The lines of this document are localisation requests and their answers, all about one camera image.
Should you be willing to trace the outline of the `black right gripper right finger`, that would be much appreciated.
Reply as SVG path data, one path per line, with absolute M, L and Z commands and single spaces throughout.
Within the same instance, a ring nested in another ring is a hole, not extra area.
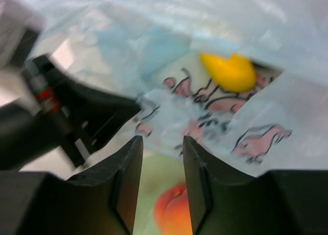
M 327 234 L 327 171 L 271 170 L 257 178 L 183 140 L 193 234 Z

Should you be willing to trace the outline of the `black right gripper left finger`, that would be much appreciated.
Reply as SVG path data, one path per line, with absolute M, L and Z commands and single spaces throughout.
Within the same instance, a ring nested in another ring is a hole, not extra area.
M 1 172 L 1 234 L 132 234 L 143 139 L 63 180 Z

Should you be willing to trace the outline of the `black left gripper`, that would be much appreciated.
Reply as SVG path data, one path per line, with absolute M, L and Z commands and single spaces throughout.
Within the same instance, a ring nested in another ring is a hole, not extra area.
M 91 88 L 66 76 L 44 54 L 29 59 L 25 94 L 1 106 L 1 169 L 21 168 L 61 147 L 74 167 L 107 145 L 141 108 L 135 99 Z

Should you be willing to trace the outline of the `orange fake fruit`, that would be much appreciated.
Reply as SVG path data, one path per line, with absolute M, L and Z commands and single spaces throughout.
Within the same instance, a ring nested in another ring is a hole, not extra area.
M 154 219 L 161 234 L 192 234 L 187 186 L 176 185 L 164 191 L 154 205 Z

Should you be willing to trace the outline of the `blue printed plastic bag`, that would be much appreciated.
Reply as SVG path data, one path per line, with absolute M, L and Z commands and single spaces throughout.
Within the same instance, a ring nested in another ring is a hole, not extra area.
M 136 97 L 119 137 L 172 157 L 192 136 L 252 175 L 327 169 L 327 0 L 23 0 L 47 21 L 35 54 Z M 255 87 L 229 92 L 199 54 L 248 58 Z

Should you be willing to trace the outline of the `yellow fake fruit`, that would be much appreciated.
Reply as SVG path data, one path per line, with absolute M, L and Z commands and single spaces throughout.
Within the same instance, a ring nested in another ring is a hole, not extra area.
M 200 53 L 199 57 L 209 76 L 221 88 L 240 93 L 255 87 L 257 75 L 248 58 L 238 54 L 225 58 L 207 53 Z

